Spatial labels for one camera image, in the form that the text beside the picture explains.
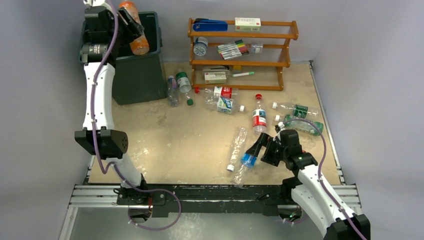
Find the plastic bin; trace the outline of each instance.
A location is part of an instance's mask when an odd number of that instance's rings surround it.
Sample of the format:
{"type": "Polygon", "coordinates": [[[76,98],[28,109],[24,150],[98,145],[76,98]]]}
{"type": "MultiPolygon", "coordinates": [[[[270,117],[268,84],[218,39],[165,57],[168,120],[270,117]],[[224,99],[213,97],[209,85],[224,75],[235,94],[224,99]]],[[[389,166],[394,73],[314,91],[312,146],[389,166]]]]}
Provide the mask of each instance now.
{"type": "Polygon", "coordinates": [[[144,27],[149,52],[134,55],[129,44],[120,46],[112,85],[112,97],[119,105],[167,97],[167,79],[161,54],[162,33],[158,15],[154,11],[139,12],[138,15],[144,27]]]}

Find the wooden rack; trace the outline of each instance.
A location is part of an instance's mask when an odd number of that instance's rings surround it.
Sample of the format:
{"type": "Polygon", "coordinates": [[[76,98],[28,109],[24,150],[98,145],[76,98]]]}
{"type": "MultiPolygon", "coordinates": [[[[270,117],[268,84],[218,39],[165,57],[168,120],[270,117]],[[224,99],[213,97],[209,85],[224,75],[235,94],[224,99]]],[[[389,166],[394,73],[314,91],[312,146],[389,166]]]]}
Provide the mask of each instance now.
{"type": "MultiPolygon", "coordinates": [[[[228,25],[234,25],[234,20],[226,20],[228,25]]],[[[278,76],[278,86],[263,86],[263,85],[230,85],[230,84],[216,84],[214,86],[223,86],[230,88],[238,88],[245,90],[274,90],[282,91],[284,89],[283,83],[283,67],[290,67],[289,44],[290,40],[297,40],[299,36],[298,26],[296,21],[261,21],[262,26],[274,27],[290,27],[288,33],[261,33],[261,32],[230,32],[230,31],[194,31],[194,19],[188,19],[188,37],[190,38],[190,65],[191,65],[191,85],[192,87],[210,87],[211,84],[196,83],[196,65],[241,65],[241,66],[260,66],[260,67],[275,67],[278,76]],[[264,44],[264,49],[281,49],[279,60],[272,61],[243,61],[235,58],[234,60],[200,60],[193,59],[193,48],[195,45],[195,37],[230,37],[230,38],[262,38],[262,39],[285,39],[284,44],[264,44]]],[[[216,47],[221,45],[221,42],[210,42],[209,47],[216,47]]]]}

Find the beige table surface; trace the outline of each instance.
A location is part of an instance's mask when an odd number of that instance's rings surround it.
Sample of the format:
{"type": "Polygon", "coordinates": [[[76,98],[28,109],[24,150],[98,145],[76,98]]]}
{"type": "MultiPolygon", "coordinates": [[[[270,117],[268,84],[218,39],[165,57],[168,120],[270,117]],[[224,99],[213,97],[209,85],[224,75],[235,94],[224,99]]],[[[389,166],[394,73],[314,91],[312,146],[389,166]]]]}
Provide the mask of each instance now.
{"type": "MultiPolygon", "coordinates": [[[[178,68],[183,68],[187,73],[191,70],[188,63],[165,64],[167,75],[175,75],[178,68]]],[[[277,85],[274,67],[242,67],[242,72],[250,71],[255,74],[233,78],[231,83],[243,82],[248,85],[249,82],[259,80],[264,85],[277,85]]],[[[320,108],[307,64],[292,64],[290,68],[284,68],[283,80],[283,91],[241,90],[239,101],[247,108],[245,114],[230,115],[209,110],[204,106],[204,97],[195,94],[193,106],[183,102],[179,107],[169,107],[167,99],[130,105],[118,105],[113,102],[113,121],[117,130],[128,134],[128,154],[135,167],[145,176],[147,183],[230,184],[233,175],[226,168],[229,148],[237,127],[243,126],[250,130],[246,149],[257,139],[252,129],[251,112],[255,108],[256,94],[262,94],[266,104],[267,133],[272,136],[276,134],[274,118],[279,114],[272,109],[273,102],[293,102],[320,108]]],[[[320,162],[323,156],[321,138],[303,132],[299,132],[299,135],[303,149],[320,162]]],[[[322,172],[331,184],[339,185],[340,180],[326,129],[324,135],[329,147],[322,172]]],[[[262,154],[258,156],[245,184],[279,185],[283,179],[293,176],[284,163],[275,167],[261,162],[261,156],[262,154]]],[[[103,175],[97,161],[94,161],[89,183],[119,182],[113,170],[103,175]]]]}

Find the plastic bottle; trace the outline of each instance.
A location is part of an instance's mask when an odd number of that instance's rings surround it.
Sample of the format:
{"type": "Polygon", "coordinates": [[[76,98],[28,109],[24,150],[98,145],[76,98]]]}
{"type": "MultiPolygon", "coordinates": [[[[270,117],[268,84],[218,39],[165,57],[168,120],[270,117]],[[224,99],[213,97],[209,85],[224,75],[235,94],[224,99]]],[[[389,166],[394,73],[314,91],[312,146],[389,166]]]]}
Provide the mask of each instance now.
{"type": "Polygon", "coordinates": [[[216,97],[224,97],[227,99],[238,99],[239,97],[239,89],[232,87],[195,87],[194,92],[196,94],[201,94],[205,97],[215,95],[216,97]]]}
{"type": "Polygon", "coordinates": [[[236,100],[225,97],[207,96],[204,103],[208,109],[216,110],[224,114],[245,113],[245,106],[239,105],[236,100]]]}
{"type": "MultiPolygon", "coordinates": [[[[142,22],[140,21],[139,11],[137,10],[136,5],[131,1],[123,1],[120,5],[120,8],[125,8],[125,10],[131,15],[131,17],[140,25],[142,22]]],[[[131,51],[135,55],[143,55],[149,52],[149,42],[147,41],[146,35],[144,34],[139,38],[135,39],[133,42],[129,44],[131,47],[131,51]]]]}
{"type": "Polygon", "coordinates": [[[290,102],[272,104],[272,108],[284,115],[293,115],[302,119],[317,120],[320,115],[320,110],[314,107],[302,106],[290,102]]]}
{"type": "Polygon", "coordinates": [[[179,69],[176,74],[176,82],[178,83],[179,91],[182,93],[187,93],[192,89],[187,73],[182,69],[179,69]]]}
{"type": "Polygon", "coordinates": [[[236,168],[239,159],[245,150],[246,139],[248,138],[249,130],[243,126],[239,126],[235,132],[234,138],[228,152],[228,166],[226,169],[233,172],[236,168]]]}
{"type": "MultiPolygon", "coordinates": [[[[300,117],[296,117],[293,115],[286,115],[284,119],[280,115],[275,116],[275,121],[277,122],[287,122],[292,119],[300,119],[300,117]]],[[[319,121],[313,121],[313,124],[318,127],[319,131],[322,133],[324,130],[324,124],[319,121]]],[[[287,129],[296,129],[310,135],[319,136],[320,132],[315,129],[311,124],[304,121],[291,121],[284,124],[284,127],[287,129]]]]}
{"type": "Polygon", "coordinates": [[[253,131],[256,134],[267,131],[267,113],[262,104],[262,95],[256,94],[256,109],[252,112],[253,131]]]}
{"type": "Polygon", "coordinates": [[[249,173],[252,171],[253,166],[255,165],[256,157],[245,153],[241,158],[241,167],[234,173],[232,179],[232,184],[241,188],[245,184],[246,178],[249,173]]]}
{"type": "Polygon", "coordinates": [[[177,80],[175,80],[174,76],[168,77],[167,85],[168,85],[167,95],[168,95],[169,106],[171,108],[178,107],[178,105],[180,104],[180,94],[178,90],[178,83],[177,83],[177,80]]]}
{"type": "Polygon", "coordinates": [[[191,106],[193,105],[195,102],[193,101],[193,91],[188,91],[188,92],[183,92],[181,93],[182,98],[185,100],[185,102],[187,103],[187,105],[191,106]]]}

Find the blue stapler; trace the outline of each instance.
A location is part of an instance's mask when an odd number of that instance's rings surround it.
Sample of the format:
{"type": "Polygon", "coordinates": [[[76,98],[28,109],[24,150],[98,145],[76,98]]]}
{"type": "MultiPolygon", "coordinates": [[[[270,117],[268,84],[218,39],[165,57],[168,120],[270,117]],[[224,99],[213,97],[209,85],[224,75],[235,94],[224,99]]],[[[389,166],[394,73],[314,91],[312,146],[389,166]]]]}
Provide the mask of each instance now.
{"type": "Polygon", "coordinates": [[[228,30],[228,24],[226,21],[196,18],[193,30],[196,32],[225,32],[228,30]]]}

